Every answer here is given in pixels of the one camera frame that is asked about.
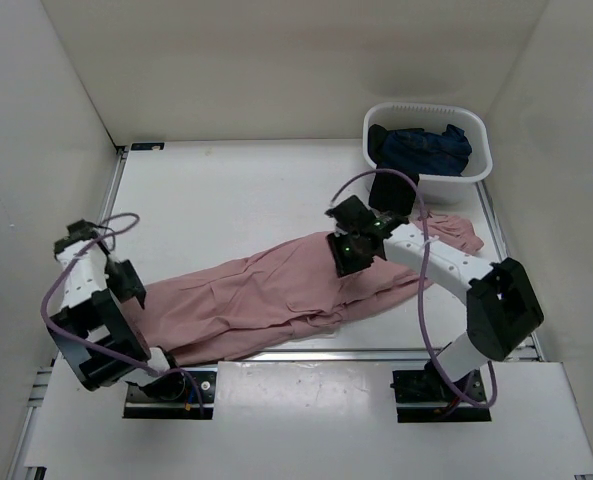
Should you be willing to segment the pink trousers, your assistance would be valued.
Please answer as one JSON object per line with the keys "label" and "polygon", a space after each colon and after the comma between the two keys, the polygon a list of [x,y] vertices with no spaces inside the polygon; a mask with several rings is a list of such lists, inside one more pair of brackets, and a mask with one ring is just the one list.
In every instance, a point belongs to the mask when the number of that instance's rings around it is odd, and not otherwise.
{"label": "pink trousers", "polygon": [[417,273],[376,258],[340,278],[323,232],[151,283],[127,315],[182,366],[231,361],[386,312],[418,291]]}

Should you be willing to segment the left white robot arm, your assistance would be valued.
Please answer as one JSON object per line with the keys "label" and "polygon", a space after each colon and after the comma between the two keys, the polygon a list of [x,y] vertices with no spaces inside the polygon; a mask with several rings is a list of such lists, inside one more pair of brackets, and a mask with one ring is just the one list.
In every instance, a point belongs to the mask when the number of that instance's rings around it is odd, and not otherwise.
{"label": "left white robot arm", "polygon": [[128,318],[129,302],[143,308],[146,289],[132,263],[120,261],[102,238],[111,228],[87,220],[67,227],[54,244],[66,277],[58,311],[47,328],[73,373],[89,391],[124,382],[161,401],[183,396],[187,380],[164,349],[147,345]]}

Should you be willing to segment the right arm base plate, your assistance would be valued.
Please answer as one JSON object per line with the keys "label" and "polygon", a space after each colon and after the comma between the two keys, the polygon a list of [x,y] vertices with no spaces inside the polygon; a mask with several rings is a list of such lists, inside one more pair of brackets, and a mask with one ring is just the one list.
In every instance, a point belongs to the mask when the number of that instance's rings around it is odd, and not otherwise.
{"label": "right arm base plate", "polygon": [[488,408],[463,402],[441,381],[433,383],[424,370],[395,370],[390,388],[394,392],[397,422],[485,423],[492,420]]}

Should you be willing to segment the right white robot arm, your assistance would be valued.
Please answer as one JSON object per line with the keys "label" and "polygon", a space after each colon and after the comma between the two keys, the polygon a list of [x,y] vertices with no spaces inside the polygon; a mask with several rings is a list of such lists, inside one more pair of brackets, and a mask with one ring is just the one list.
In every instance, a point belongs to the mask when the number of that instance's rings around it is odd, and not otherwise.
{"label": "right white robot arm", "polygon": [[356,196],[328,209],[335,231],[327,236],[337,275],[348,276],[375,264],[377,257],[403,265],[454,295],[465,306],[466,329],[432,360],[425,387],[436,399],[456,393],[470,372],[501,362],[544,321],[523,265],[466,254],[406,217],[376,214]]}

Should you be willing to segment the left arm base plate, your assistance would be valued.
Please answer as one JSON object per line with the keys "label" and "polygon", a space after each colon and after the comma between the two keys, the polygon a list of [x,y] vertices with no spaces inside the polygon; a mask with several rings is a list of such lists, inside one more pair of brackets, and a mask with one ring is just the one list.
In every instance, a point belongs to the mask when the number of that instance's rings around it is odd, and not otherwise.
{"label": "left arm base plate", "polygon": [[217,369],[187,369],[198,389],[179,374],[146,387],[128,385],[123,417],[147,420],[211,420],[217,389]]}

